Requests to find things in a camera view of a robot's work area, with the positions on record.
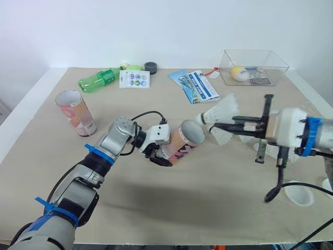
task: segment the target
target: black cable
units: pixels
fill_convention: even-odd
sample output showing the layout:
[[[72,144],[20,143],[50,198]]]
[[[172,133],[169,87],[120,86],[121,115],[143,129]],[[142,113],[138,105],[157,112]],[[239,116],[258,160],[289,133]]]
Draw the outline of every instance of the black cable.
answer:
[[[142,113],[142,114],[140,114],[140,115],[137,115],[136,117],[133,117],[133,118],[131,119],[131,121],[134,121],[135,119],[137,119],[137,118],[139,118],[139,117],[141,117],[141,116],[145,116],[145,115],[147,115],[147,114],[153,114],[153,113],[160,115],[160,117],[161,117],[160,124],[166,124],[167,121],[166,121],[165,117],[162,115],[162,113],[160,113],[160,112],[158,112],[158,111],[155,111],[155,110],[147,111],[147,112],[144,112],[144,113]],[[134,124],[135,124],[135,134],[134,134],[134,142],[133,142],[132,149],[131,149],[131,151],[129,151],[128,153],[120,154],[121,156],[127,156],[127,155],[130,155],[131,153],[134,152],[135,145],[136,145],[136,140],[137,140],[137,136],[138,136],[138,133],[137,133],[137,132],[138,132],[138,131],[137,131],[138,124],[137,124],[136,121],[134,121]]]
[[[303,183],[303,182],[290,182],[290,183],[285,183],[282,185],[282,187],[285,187],[285,186],[308,186],[310,188],[313,188],[313,189],[317,189],[317,190],[320,190],[326,194],[329,194],[329,195],[332,195],[333,196],[333,192],[331,191],[328,191],[327,189],[324,189],[320,186],[315,186],[315,185],[312,185],[312,184],[308,184],[308,183]]]
[[[316,155],[321,155],[321,156],[324,156],[324,157],[327,157],[327,158],[333,158],[333,154],[328,154],[328,153],[315,151],[315,150],[313,150],[313,151],[316,153]]]
[[[283,187],[283,166],[278,166],[278,177],[277,177],[277,184],[274,188],[272,188],[266,195],[265,195],[265,202],[270,202],[274,199],[278,193],[280,192],[281,188]]]
[[[16,234],[15,236],[12,238],[12,241],[10,243],[9,246],[13,246],[14,243],[17,241],[17,239],[20,237],[20,235],[23,233],[23,231],[25,229],[27,229],[30,225],[32,224],[32,222],[28,223],[28,224],[25,224]]]
[[[131,119],[131,121],[134,121],[135,119],[137,119],[137,118],[139,118],[139,117],[141,117],[141,116],[145,116],[145,115],[147,115],[147,114],[152,114],[152,113],[159,114],[160,117],[162,118],[162,120],[165,120],[164,116],[163,116],[160,112],[155,111],[155,110],[152,110],[152,111],[147,111],[147,112],[144,112],[144,113],[142,113],[142,114],[140,114],[140,115],[137,115],[136,117],[133,117],[133,118]]]
[[[326,189],[324,189],[322,187],[316,186],[316,185],[312,185],[312,184],[308,184],[308,183],[303,183],[303,182],[285,183],[285,184],[282,184],[280,188],[278,188],[279,187],[279,181],[280,181],[281,178],[283,179],[283,174],[281,174],[280,171],[279,171],[278,184],[276,185],[275,188],[273,188],[272,190],[270,190],[266,194],[266,196],[265,196],[265,202],[270,202],[272,199],[274,199],[277,196],[277,194],[279,193],[279,191],[281,190],[281,188],[284,188],[286,186],[308,186],[310,188],[320,190],[320,191],[322,191],[322,192],[324,192],[326,194],[329,194],[329,195],[333,196],[333,192],[331,192],[331,191],[328,191],[328,190],[326,190]],[[311,239],[313,236],[315,236],[316,234],[318,234],[320,231],[322,231],[324,228],[328,227],[332,223],[333,223],[333,218],[330,219],[329,221],[327,221],[322,226],[320,226],[315,231],[313,231],[309,236],[307,236],[306,238],[304,238],[303,240],[301,240],[299,243],[297,243],[295,246],[293,246],[289,250],[296,249],[297,247],[299,247],[300,245],[302,245],[303,243],[305,243],[306,241],[308,241],[309,239]]]
[[[73,171],[73,169],[75,168],[77,164],[75,164],[73,167],[71,167],[66,173],[64,173],[64,175],[57,181],[57,183],[55,184],[55,186],[52,188],[50,194],[47,197],[47,202],[49,203],[54,192],[56,191],[57,187],[60,185],[60,183],[64,180],[64,178],[71,172]]]
[[[137,135],[138,135],[138,133],[137,133],[137,127],[138,127],[138,125],[137,125],[137,122],[136,122],[136,121],[134,121],[133,123],[134,123],[134,125],[135,125],[135,133],[134,133],[134,142],[133,142],[132,149],[131,149],[131,151],[129,151],[128,153],[120,154],[121,156],[130,155],[131,153],[134,152],[135,145],[136,145],[136,140],[137,140]]]
[[[308,237],[306,237],[303,240],[301,240],[299,243],[297,243],[295,246],[293,246],[289,250],[296,249],[297,247],[299,247],[300,245],[302,245],[303,243],[305,243],[306,241],[308,241],[309,239],[311,239],[313,236],[315,236],[316,234],[318,234],[322,229],[324,229],[327,226],[329,226],[332,222],[333,222],[333,218],[330,219],[329,221],[327,221],[325,224],[323,224],[321,227],[319,227],[317,230],[315,230],[313,233],[311,233]]]

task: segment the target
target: transparent container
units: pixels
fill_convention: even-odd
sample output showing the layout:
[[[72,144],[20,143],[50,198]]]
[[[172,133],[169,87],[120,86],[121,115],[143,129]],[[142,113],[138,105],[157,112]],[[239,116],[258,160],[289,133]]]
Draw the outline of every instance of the transparent container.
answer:
[[[273,51],[228,49],[219,68],[226,85],[275,86],[289,66]]]

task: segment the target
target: shuttlecock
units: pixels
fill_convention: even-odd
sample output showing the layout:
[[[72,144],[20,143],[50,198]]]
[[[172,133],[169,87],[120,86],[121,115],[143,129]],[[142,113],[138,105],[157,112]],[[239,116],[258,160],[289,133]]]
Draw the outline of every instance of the shuttlecock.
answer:
[[[194,120],[200,125],[221,123],[233,123],[233,116],[239,115],[237,98],[234,93],[228,94],[213,108],[201,113]]]
[[[239,136],[241,142],[243,142],[243,143],[248,143],[254,138],[253,136],[241,135],[241,134],[239,134],[238,136]]]
[[[209,131],[209,133],[211,133],[214,136],[215,140],[220,146],[227,144],[230,141],[231,137],[233,136],[232,133],[214,127],[213,125],[208,125],[207,130]]]
[[[255,143],[253,145],[253,148],[255,151],[258,151],[258,147],[259,147],[259,143]],[[277,159],[277,155],[279,153],[279,147],[277,146],[273,146],[273,145],[267,145],[266,148],[266,153],[265,155],[271,156],[274,159]],[[291,161],[292,163],[295,163],[300,157],[294,153],[294,148],[291,147],[289,149],[289,154],[288,154],[288,160]]]

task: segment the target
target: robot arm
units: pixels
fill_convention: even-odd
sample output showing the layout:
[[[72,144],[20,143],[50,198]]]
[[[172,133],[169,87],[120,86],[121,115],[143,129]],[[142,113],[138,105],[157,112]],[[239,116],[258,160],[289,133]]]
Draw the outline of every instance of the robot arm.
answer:
[[[159,145],[170,141],[169,125],[153,126],[146,132],[138,127],[135,121],[119,117],[94,146],[86,145],[89,153],[58,181],[47,201],[36,199],[45,206],[44,215],[21,232],[9,249],[72,249],[76,228],[88,222],[99,199],[96,190],[127,143],[151,161],[170,166],[155,156]]]

